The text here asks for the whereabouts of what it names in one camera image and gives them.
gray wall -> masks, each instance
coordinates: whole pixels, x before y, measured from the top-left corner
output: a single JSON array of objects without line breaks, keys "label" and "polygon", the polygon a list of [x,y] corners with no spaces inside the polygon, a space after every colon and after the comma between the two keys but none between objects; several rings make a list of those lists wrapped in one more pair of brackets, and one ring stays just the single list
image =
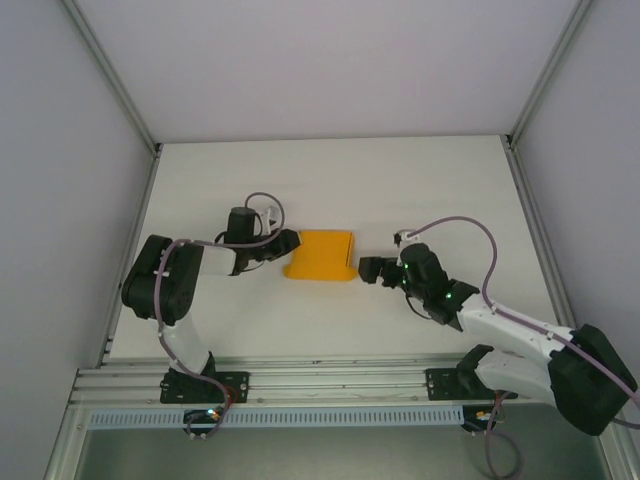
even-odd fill
[{"label": "gray wall", "polygon": [[520,153],[577,320],[640,380],[638,25],[640,2],[596,4]]},{"label": "gray wall", "polygon": [[576,0],[78,0],[162,142],[505,133]]},{"label": "gray wall", "polygon": [[0,465],[42,478],[150,157],[57,2],[0,15]]}]

cable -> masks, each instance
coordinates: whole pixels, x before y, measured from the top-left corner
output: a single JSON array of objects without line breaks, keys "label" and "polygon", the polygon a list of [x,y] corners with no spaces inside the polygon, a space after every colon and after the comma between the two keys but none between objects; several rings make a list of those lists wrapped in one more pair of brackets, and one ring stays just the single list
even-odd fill
[{"label": "cable", "polygon": [[614,418],[611,421],[616,425],[620,425],[622,427],[631,428],[632,430],[640,430],[640,425],[637,423],[627,422],[626,420],[620,420],[618,418]]},{"label": "cable", "polygon": [[[505,398],[507,396],[509,396],[511,394],[511,392],[505,392],[505,394],[503,395]],[[497,408],[500,408],[502,403],[502,400],[500,400],[500,395],[498,395],[496,397],[496,400],[493,404],[493,409],[491,411],[491,413],[493,414],[494,411],[497,412]],[[485,457],[487,460],[487,466],[489,467],[489,471],[491,472],[491,474],[498,480],[516,480],[517,478],[520,477],[520,475],[522,475],[522,472],[524,472],[524,466],[525,466],[525,458],[524,458],[524,454],[522,453],[522,449],[520,448],[520,445],[518,444],[518,442],[516,441],[516,439],[514,437],[512,437],[511,435],[509,435],[508,433],[504,433],[504,432],[498,432],[496,430],[494,430],[493,427],[493,419],[491,418],[491,414],[489,415],[489,420],[487,421],[487,428],[481,428],[478,425],[476,425],[473,422],[470,421],[465,421],[464,422],[465,425],[468,425],[469,427],[471,427],[472,429],[478,431],[478,432],[483,432],[485,434]],[[501,476],[498,471],[495,468],[495,465],[493,464],[493,457],[491,456],[491,440],[489,437],[491,436],[498,436],[501,437],[505,440],[507,440],[509,443],[511,443],[511,445],[513,446],[513,449],[516,453],[516,467],[513,470],[513,472],[505,475],[505,476]]]},{"label": "cable", "polygon": [[[196,437],[196,434],[191,431],[191,427],[193,426],[193,422],[195,422],[196,420],[200,420],[201,418],[205,418],[207,416],[208,415],[206,413],[198,413],[198,414],[195,414],[195,415],[191,415],[189,417],[189,420],[187,420],[187,426],[185,428],[185,430],[187,431],[187,435],[189,435],[189,438],[194,439]],[[200,434],[200,438],[202,438],[204,440],[205,438],[207,438],[207,435],[208,434],[202,434],[201,433]]]},{"label": "cable", "polygon": [[[496,415],[498,413],[498,410],[500,409],[500,406],[502,405],[502,402],[504,402],[504,400],[509,395],[511,395],[511,392],[504,392],[500,397],[496,399],[495,403],[493,404],[493,408],[491,409],[491,415],[489,415],[489,421],[487,424],[487,436],[485,437],[485,440],[484,440],[484,455],[485,455],[485,458],[487,459],[487,465],[489,466],[489,470],[491,470],[491,474],[498,480],[515,480],[519,478],[520,475],[522,475],[522,472],[524,471],[524,464],[525,464],[524,455],[516,439],[507,433],[496,432],[492,428],[493,421],[496,418]],[[516,464],[516,469],[513,472],[509,473],[508,475],[505,475],[505,476],[500,475],[496,470],[495,465],[493,464],[493,457],[491,456],[491,437],[493,435],[497,435],[509,441],[513,445],[516,451],[516,455],[518,457],[518,463]]]},{"label": "cable", "polygon": [[258,236],[262,235],[262,232],[264,231],[264,225],[262,225],[262,219],[260,218],[260,215],[258,215],[256,213],[256,218],[258,219],[258,222],[260,223],[260,233],[258,234]]},{"label": "cable", "polygon": [[[489,238],[489,242],[491,243],[491,249],[492,249],[493,256],[492,256],[492,259],[491,259],[491,265],[489,266],[489,270],[487,271],[487,275],[484,277],[484,281],[482,282],[482,290],[481,290],[482,298],[483,298],[484,302],[487,304],[487,306],[489,308],[491,308],[493,311],[495,311],[495,313],[497,313],[498,315],[500,315],[500,316],[502,316],[502,317],[504,317],[504,318],[506,318],[508,320],[512,320],[513,322],[515,322],[515,323],[517,323],[519,325],[527,327],[527,328],[529,328],[529,329],[531,329],[531,330],[533,330],[535,332],[538,332],[538,333],[540,333],[542,335],[547,335],[550,338],[552,338],[553,340],[557,340],[562,345],[564,345],[565,347],[569,348],[575,354],[577,354],[578,356],[580,356],[581,358],[583,358],[584,360],[589,362],[591,365],[593,365],[597,370],[599,370],[607,378],[609,378],[609,380],[611,380],[613,383],[615,383],[627,396],[629,396],[629,398],[633,401],[633,403],[635,403],[636,406],[638,408],[640,408],[640,394],[638,394],[637,392],[634,392],[633,390],[631,390],[631,388],[629,388],[629,386],[626,383],[624,383],[613,372],[611,372],[607,367],[605,367],[602,363],[600,363],[598,360],[593,358],[591,355],[589,355],[588,353],[586,353],[583,350],[581,350],[579,347],[577,347],[576,345],[571,343],[569,340],[566,340],[565,338],[561,337],[560,335],[557,335],[555,332],[552,332],[550,330],[547,330],[544,327],[540,327],[538,325],[530,323],[527,320],[525,320],[524,318],[520,318],[517,315],[513,315],[513,314],[511,314],[509,312],[505,312],[501,308],[495,306],[495,304],[489,298],[487,290],[489,288],[489,281],[491,280],[491,276],[493,275],[493,272],[496,269],[496,264],[498,263],[498,245],[496,243],[495,237],[493,236],[493,234],[489,231],[489,229],[485,225],[483,225],[482,223],[480,223],[478,220],[476,220],[474,218],[465,217],[465,216],[461,216],[461,215],[455,215],[455,216],[451,216],[451,217],[444,217],[444,218],[441,218],[441,219],[436,220],[434,222],[431,222],[431,223],[425,225],[424,227],[419,228],[418,230],[415,230],[415,231],[409,233],[409,235],[407,237],[408,238],[414,237],[416,235],[419,235],[422,232],[425,232],[425,231],[429,230],[432,227],[435,227],[435,226],[440,225],[442,223],[452,222],[452,221],[464,221],[464,222],[472,223],[475,226],[477,226],[478,228],[480,228],[480,230],[482,230],[484,232],[484,234]],[[629,428],[640,429],[640,425],[639,424],[632,424],[632,423],[629,423],[629,422],[625,422],[624,420],[615,420],[615,423],[617,423],[619,425],[627,426]]]},{"label": "cable", "polygon": [[[169,344],[167,344],[167,341],[164,338],[164,329],[166,327],[166,324],[162,321],[162,312],[160,311],[160,287],[162,285],[162,275],[163,275],[165,269],[167,268],[167,262],[169,261],[169,257],[171,255],[171,253],[173,252],[173,250],[175,250],[179,245],[183,245],[185,243],[194,243],[196,245],[201,245],[201,246],[205,246],[205,247],[215,247],[215,248],[255,248],[255,247],[262,247],[263,245],[266,245],[269,242],[271,242],[272,240],[274,240],[278,235],[280,235],[280,232],[282,231],[282,228],[284,226],[284,218],[285,218],[284,207],[282,206],[282,203],[280,202],[280,200],[278,200],[276,197],[274,197],[270,193],[266,193],[266,192],[253,192],[252,194],[247,196],[247,198],[244,201],[245,207],[249,204],[249,200],[251,200],[254,197],[258,197],[258,196],[267,197],[267,198],[273,200],[276,203],[276,205],[278,206],[278,208],[280,209],[280,214],[281,214],[280,228],[278,230],[276,230],[276,232],[273,235],[269,236],[265,240],[261,240],[261,241],[256,242],[256,243],[246,243],[246,244],[213,243],[213,242],[205,241],[205,240],[189,240],[189,239],[185,239],[185,238],[174,240],[167,247],[167,249],[165,250],[164,254],[162,255],[162,258],[160,259],[160,265],[158,266],[158,273],[156,274],[156,281],[155,281],[155,285],[154,285],[154,288],[153,288],[153,308],[154,308],[154,311],[155,311],[156,321],[158,322],[158,337],[160,339],[160,345],[162,346],[164,351],[167,353],[169,358],[173,362],[175,362],[175,364],[178,366],[178,368],[180,368],[180,370],[182,370],[183,373],[185,373],[185,374],[189,375],[190,377],[193,377],[193,378],[195,378],[197,380],[201,380],[201,381],[204,381],[204,382],[207,382],[207,383],[210,383],[210,384],[214,385],[218,390],[220,390],[222,392],[222,394],[224,396],[224,410],[220,414],[220,418],[218,419],[218,422],[213,426],[213,428],[211,430],[209,430],[209,432],[205,436],[203,436],[203,437],[201,436],[200,437],[203,440],[206,440],[207,438],[211,437],[212,435],[214,435],[220,429],[220,426],[222,425],[222,423],[224,421],[224,418],[226,417],[227,412],[229,411],[229,407],[230,407],[230,404],[231,404],[231,398],[229,396],[229,392],[227,392],[227,390],[224,387],[224,385],[222,385],[216,379],[211,378],[211,377],[206,377],[204,375],[201,375],[201,374],[199,374],[197,372],[194,372],[194,371],[190,370],[189,368],[187,368],[184,365],[184,363],[182,363],[182,361],[180,361],[180,359],[175,355],[175,353],[173,353],[173,351],[171,350],[171,347],[169,346]],[[191,434],[190,425],[189,424],[187,424],[187,433]]]},{"label": "cable", "polygon": [[233,388],[231,385],[227,385],[226,387],[227,393],[231,396],[231,405],[238,401],[239,395],[238,391]]},{"label": "cable", "polygon": [[420,318],[424,318],[425,320],[433,320],[433,318],[428,317],[427,315],[423,315],[422,313],[416,310],[416,307],[414,307],[413,304],[411,303],[411,300],[409,300],[409,295],[405,295],[404,299],[407,301],[407,305],[409,305],[409,308],[413,313],[418,315]]},{"label": "cable", "polygon": [[[498,399],[500,398],[500,394],[498,392],[496,392],[496,399],[495,401],[497,402]],[[496,422],[500,423],[505,422],[507,420],[507,413],[504,411],[504,407],[500,406],[500,409],[498,410],[498,415],[502,415],[502,417],[500,418],[500,420],[498,420],[498,417],[496,417]]]},{"label": "cable", "polygon": [[245,273],[245,272],[253,272],[254,270],[259,269],[262,265],[264,265],[264,260],[263,260],[262,262],[260,262],[260,264],[259,264],[259,265],[255,266],[255,267],[253,267],[253,268],[245,268],[245,269],[242,271],[242,273]]}]

metal frame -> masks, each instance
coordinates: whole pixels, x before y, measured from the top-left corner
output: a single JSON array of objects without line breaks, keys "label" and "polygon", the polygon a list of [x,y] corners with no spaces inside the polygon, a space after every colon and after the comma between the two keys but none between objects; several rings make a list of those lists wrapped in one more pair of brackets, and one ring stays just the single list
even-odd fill
[{"label": "metal frame", "polygon": [[[326,358],[216,358],[220,371],[251,374],[247,403],[242,408],[457,405],[431,401],[424,371],[451,368],[459,355]],[[70,409],[157,408],[175,405],[159,402],[160,381],[167,372],[164,361],[108,363],[97,370],[80,370]],[[519,403],[530,403],[519,400]],[[483,404],[486,401],[464,402]],[[209,408],[210,404],[185,408]]]},{"label": "metal frame", "polygon": [[529,125],[529,122],[542,103],[551,82],[560,70],[564,59],[567,57],[567,53],[571,50],[571,47],[575,43],[587,20],[591,7],[593,7],[595,3],[595,0],[578,0],[573,7],[567,23],[565,23],[558,40],[551,50],[551,55],[549,55],[547,63],[545,63],[542,68],[542,72],[538,76],[536,83],[531,90],[531,94],[525,102],[525,105],[518,116],[518,120],[516,120],[516,124],[511,130],[509,136],[513,145],[518,143]]},{"label": "metal frame", "polygon": [[133,100],[131,100],[131,96],[125,88],[122,79],[118,75],[118,72],[116,72],[111,61],[109,60],[109,57],[104,51],[104,48],[102,48],[98,37],[87,21],[87,18],[82,12],[82,9],[78,6],[75,0],[58,1],[67,14],[67,17],[69,18],[72,26],[80,36],[82,43],[85,45],[89,54],[96,62],[96,65],[100,69],[100,73],[102,73],[102,76],[111,88],[111,91],[113,92],[116,101],[122,108],[125,116],[135,129],[140,139],[146,145],[149,153],[152,156],[155,156],[157,152],[156,142],[154,141],[151,132],[149,132],[149,128],[147,127],[144,119],[133,103]]},{"label": "metal frame", "polygon": [[507,156],[507,162],[511,169],[516,190],[518,191],[518,197],[520,197],[520,204],[522,205],[529,232],[531,233],[533,246],[538,256],[538,262],[540,262],[542,275],[547,285],[547,291],[551,297],[551,305],[553,306],[556,318],[560,325],[575,327],[576,322],[573,318],[571,305],[569,304],[569,299],[562,284],[558,265],[553,256],[549,237],[542,224],[542,217],[540,216],[538,205],[533,197],[531,185],[522,166],[522,160],[517,150],[512,149],[511,142],[507,136],[502,135],[500,139],[505,155]]},{"label": "metal frame", "polygon": [[68,409],[47,466],[44,480],[73,480],[81,463],[90,412]]},{"label": "metal frame", "polygon": [[116,326],[118,324],[118,318],[120,316],[120,310],[122,310],[122,301],[120,299],[120,289],[124,283],[127,273],[133,265],[138,240],[140,239],[140,232],[142,231],[142,224],[144,217],[147,214],[147,207],[149,206],[149,200],[151,198],[151,191],[153,190],[153,183],[156,179],[156,173],[158,172],[158,162],[162,155],[162,145],[158,146],[157,154],[155,155],[154,162],[150,165],[149,175],[142,192],[142,198],[140,199],[140,205],[138,207],[138,213],[136,214],[131,230],[127,237],[127,243],[125,244],[125,253],[120,260],[118,267],[118,281],[114,284],[111,294],[111,305],[107,311],[105,321],[103,325],[102,338],[104,339],[100,348],[100,351],[96,352],[94,365],[96,368],[100,367],[103,362],[105,352],[111,349],[111,342],[113,335],[115,335]]}]

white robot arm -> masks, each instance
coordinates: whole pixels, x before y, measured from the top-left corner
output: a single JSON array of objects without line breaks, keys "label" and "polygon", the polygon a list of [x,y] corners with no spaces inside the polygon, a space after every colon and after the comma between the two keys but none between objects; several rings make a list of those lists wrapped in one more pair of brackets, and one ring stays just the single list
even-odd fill
[{"label": "white robot arm", "polygon": [[449,400],[483,400],[495,391],[514,392],[553,405],[576,428],[600,435],[629,398],[584,356],[636,391],[635,379],[597,328],[571,330],[527,317],[472,285],[450,279],[424,243],[402,247],[397,258],[361,258],[360,278],[373,284],[381,277],[384,287],[399,288],[407,299],[421,301],[432,320],[484,343],[455,371],[441,377],[432,372],[430,394],[444,390]]}]

robotic arm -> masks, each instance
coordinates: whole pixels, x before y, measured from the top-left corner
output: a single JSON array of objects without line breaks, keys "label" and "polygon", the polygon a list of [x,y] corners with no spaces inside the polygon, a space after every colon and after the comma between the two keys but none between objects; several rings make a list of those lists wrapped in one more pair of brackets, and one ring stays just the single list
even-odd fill
[{"label": "robotic arm", "polygon": [[515,392],[555,406],[579,430],[600,435],[628,396],[574,350],[586,352],[631,390],[637,389],[633,376],[597,328],[584,325],[571,330],[527,317],[493,302],[472,285],[449,279],[424,243],[414,241],[402,247],[397,258],[362,258],[360,278],[373,284],[382,277],[384,287],[399,288],[407,299],[420,300],[434,321],[489,344],[471,350],[455,372],[439,377],[439,383],[432,377],[430,395],[436,387],[458,392],[465,399],[486,399],[487,393],[493,395],[496,390]]},{"label": "robotic arm", "polygon": [[[161,403],[221,403],[225,399],[221,387],[235,392],[234,402],[246,400],[248,372],[216,371],[215,359],[202,343],[189,309],[201,273],[239,275],[249,271],[251,261],[273,261],[300,245],[298,233],[283,228],[283,217],[279,228],[272,229],[278,223],[277,215],[283,215],[281,212],[273,207],[262,212],[247,206],[235,207],[229,214],[227,230],[218,235],[215,243],[174,242],[157,235],[145,242],[123,284],[121,297],[137,317],[152,324],[169,354],[170,368],[161,383]],[[158,285],[160,270],[162,279]]]}]

